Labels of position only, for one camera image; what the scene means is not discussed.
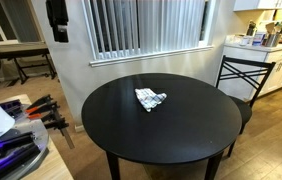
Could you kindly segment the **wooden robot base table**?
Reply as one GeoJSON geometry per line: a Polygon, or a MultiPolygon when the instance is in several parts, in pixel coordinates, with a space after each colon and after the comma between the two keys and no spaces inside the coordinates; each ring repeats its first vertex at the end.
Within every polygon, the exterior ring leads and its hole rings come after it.
{"type": "Polygon", "coordinates": [[[26,132],[34,134],[34,142],[39,147],[40,153],[9,173],[5,180],[73,180],[42,121],[30,120],[23,112],[7,135],[26,132]]]}

